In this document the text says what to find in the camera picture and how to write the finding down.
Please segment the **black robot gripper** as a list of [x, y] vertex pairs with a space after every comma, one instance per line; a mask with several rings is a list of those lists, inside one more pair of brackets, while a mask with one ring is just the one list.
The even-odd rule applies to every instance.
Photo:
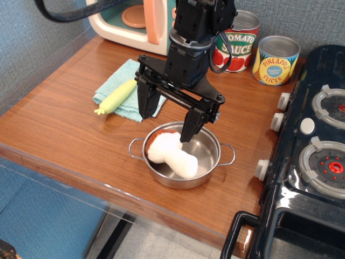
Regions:
[[208, 70], [221, 73], [212, 63], [217, 38], [182, 37], [175, 29], [169, 33], [170, 46], [166, 60], [142, 54], [136, 72], [139, 114], [148, 119], [164, 96], [187, 109], [180, 142], [190, 142], [207, 122], [217, 121], [225, 97], [207, 80]]

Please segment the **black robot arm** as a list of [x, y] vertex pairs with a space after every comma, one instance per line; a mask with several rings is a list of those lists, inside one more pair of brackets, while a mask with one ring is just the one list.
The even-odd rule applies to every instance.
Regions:
[[177, 1], [175, 24], [169, 32], [166, 60], [140, 55], [136, 72], [139, 114], [150, 118], [161, 96], [187, 109], [181, 142], [190, 142], [204, 124], [214, 123], [225, 97], [207, 80], [208, 70], [222, 73], [227, 62], [216, 69], [212, 57], [217, 38], [225, 39], [237, 15], [233, 1]]

